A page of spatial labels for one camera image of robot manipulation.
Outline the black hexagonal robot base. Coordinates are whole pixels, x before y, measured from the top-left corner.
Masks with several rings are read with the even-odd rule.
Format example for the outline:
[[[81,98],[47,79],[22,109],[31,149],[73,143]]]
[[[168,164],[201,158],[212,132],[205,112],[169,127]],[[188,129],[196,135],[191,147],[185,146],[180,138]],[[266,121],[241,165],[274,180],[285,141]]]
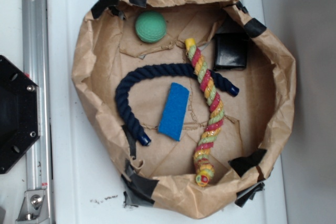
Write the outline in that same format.
[[[38,85],[1,56],[1,174],[40,137]]]

